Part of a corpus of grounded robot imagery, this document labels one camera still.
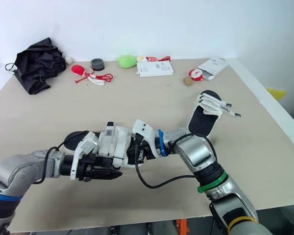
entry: white ball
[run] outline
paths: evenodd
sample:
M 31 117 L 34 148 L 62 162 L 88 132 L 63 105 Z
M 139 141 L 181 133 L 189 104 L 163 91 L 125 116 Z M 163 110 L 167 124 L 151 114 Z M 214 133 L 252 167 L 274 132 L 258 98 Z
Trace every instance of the white ball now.
M 65 60 L 65 63 L 67 63 L 68 65 L 73 63 L 73 58 L 70 56 L 65 56 L 64 60 Z

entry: yellow ring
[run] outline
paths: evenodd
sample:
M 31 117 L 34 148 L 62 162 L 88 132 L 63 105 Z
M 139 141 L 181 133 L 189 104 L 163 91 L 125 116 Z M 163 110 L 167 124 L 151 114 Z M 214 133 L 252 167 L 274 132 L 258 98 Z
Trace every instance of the yellow ring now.
M 237 218 L 235 218 L 235 219 L 233 219 L 233 220 L 231 221 L 231 223 L 230 223 L 229 226 L 227 227 L 227 233 L 230 234 L 230 231 L 231 231 L 231 229 L 232 229 L 232 227 L 233 227 L 233 225 L 234 225 L 235 223 L 237 223 L 238 221 L 241 221 L 241 220 L 245 220 L 245 219 L 248 219 L 248 220 L 250 220 L 250 221 L 253 221 L 253 222 L 258 223 L 258 221 L 255 220 L 255 219 L 252 218 L 252 217 L 249 217 L 249 216 L 240 216 L 240 217 L 237 217 Z

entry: black cable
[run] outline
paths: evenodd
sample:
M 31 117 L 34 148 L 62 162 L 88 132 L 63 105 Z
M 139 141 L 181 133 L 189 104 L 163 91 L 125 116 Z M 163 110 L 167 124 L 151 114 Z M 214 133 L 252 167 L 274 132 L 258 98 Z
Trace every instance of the black cable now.
M 214 154 L 216 160 L 218 160 L 218 159 L 217 159 L 217 154 L 216 154 L 215 148 L 214 148 L 214 146 L 212 145 L 211 141 L 210 141 L 206 136 L 203 136 L 202 134 L 198 134 L 198 133 L 189 133 L 189 134 L 186 134 L 186 135 L 183 135 L 183 136 L 177 138 L 177 139 L 173 142 L 173 144 L 171 145 L 171 152 L 173 151 L 173 148 L 174 148 L 174 146 L 176 145 L 177 142 L 179 142 L 181 139 L 183 139 L 183 138 L 185 138 L 185 137 L 188 137 L 188 136 L 198 136 L 198 137 L 204 138 L 204 139 L 208 142 L 208 144 L 210 145 L 210 148 L 211 148 L 211 150 L 212 150 L 212 152 L 213 152 L 213 154 Z
M 34 185 L 38 185 L 38 184 L 41 184 L 41 183 L 45 180 L 45 177 L 46 177 L 46 169 L 47 169 L 47 163 L 48 163 L 48 157 L 49 157 L 49 154 L 50 154 L 50 152 L 51 152 L 52 150 L 55 149 L 56 151 L 59 151 L 59 148 L 60 148 L 62 145 L 64 145 L 67 141 L 69 141 L 69 140 L 71 140 L 72 138 L 74 138 L 74 137 L 76 137 L 76 136 L 79 136 L 79 135 L 81 135 L 81 134 L 85 134 L 86 132 L 88 133 L 89 131 L 82 131 L 82 132 L 80 132 L 80 133 L 77 133 L 77 134 L 75 134 L 75 135 L 69 137 L 68 139 L 64 140 L 64 141 L 63 141 L 62 143 L 60 143 L 57 147 L 56 147 L 56 146 L 51 147 L 51 148 L 47 151 L 46 156 L 45 156 L 44 167 L 43 167 L 43 175 L 42 175 L 42 177 L 41 177 L 41 180 L 40 180 L 40 181 L 36 181 L 36 182 L 34 182 L 33 184 L 34 184 Z
M 47 168 L 47 162 L 48 162 L 48 156 L 49 156 L 49 154 L 50 154 L 50 152 L 52 151 L 52 150 L 57 150 L 57 151 L 59 151 L 59 148 L 58 147 L 51 147 L 48 151 L 47 151 L 47 153 L 46 153 L 46 156 L 45 156 L 45 161 L 44 161 L 44 168 L 43 168 L 43 175 L 42 175 L 42 177 L 41 177 L 41 180 L 40 181 L 36 181 L 36 182 L 34 182 L 33 184 L 35 184 L 35 185 L 38 185 L 38 184 L 41 184 L 44 180 L 45 180 L 45 177 L 46 177 L 46 168 Z
M 210 228 L 210 233 L 209 233 L 209 235 L 212 234 L 212 230 L 214 229 L 214 224 L 215 224 L 215 219 L 212 217 L 212 223 L 211 223 L 211 228 Z
M 69 230 L 66 235 L 69 235 L 72 231 L 73 231 L 73 229 Z
M 137 172 L 137 175 L 138 175 L 138 178 L 142 181 L 142 183 L 147 187 L 147 188 L 160 188 L 174 180 L 178 180 L 178 179 L 182 179 L 182 178 L 195 178 L 194 175 L 181 175 L 181 176 L 177 176 L 177 177 L 174 177 L 172 179 L 169 179 L 161 184 L 158 184 L 158 185 L 149 185 L 142 177 L 140 171 L 139 171 L 139 167 L 138 167 L 138 158 L 139 158 L 139 155 L 137 155 L 137 152 L 138 152 L 138 144 L 135 144 L 135 169 L 136 169 L 136 172 Z

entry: small box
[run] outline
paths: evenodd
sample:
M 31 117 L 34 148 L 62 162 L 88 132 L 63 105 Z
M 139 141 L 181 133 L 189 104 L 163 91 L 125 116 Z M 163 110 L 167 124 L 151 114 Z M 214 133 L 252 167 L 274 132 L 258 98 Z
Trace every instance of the small box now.
M 202 70 L 203 78 L 210 81 L 228 66 L 229 64 L 225 60 L 212 58 L 199 65 L 197 68 Z
M 172 75 L 173 69 L 169 61 L 138 62 L 137 73 L 140 77 Z

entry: black rubber pad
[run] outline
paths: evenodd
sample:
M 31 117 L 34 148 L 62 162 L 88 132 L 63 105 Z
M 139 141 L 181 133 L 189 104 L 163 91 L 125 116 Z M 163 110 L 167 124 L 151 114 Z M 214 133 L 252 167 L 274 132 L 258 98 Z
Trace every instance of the black rubber pad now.
M 221 98 L 218 96 L 217 93 L 206 90 L 203 91 L 201 94 L 206 93 L 208 95 L 213 96 L 214 98 L 221 100 Z M 192 119 L 190 121 L 190 124 L 188 125 L 188 129 L 191 133 L 197 133 L 204 136 L 209 135 L 211 132 L 213 126 L 215 125 L 216 120 L 218 119 L 217 115 L 206 115 L 203 113 L 203 108 L 200 106 L 197 106 Z
M 68 134 L 68 136 L 66 136 L 64 139 L 64 141 L 65 141 L 64 146 L 69 150 L 75 150 L 78 143 L 87 135 L 87 133 L 83 133 L 83 132 L 84 131 L 75 131 L 75 132 Z M 99 137 L 100 132 L 94 132 L 94 134 L 97 137 Z

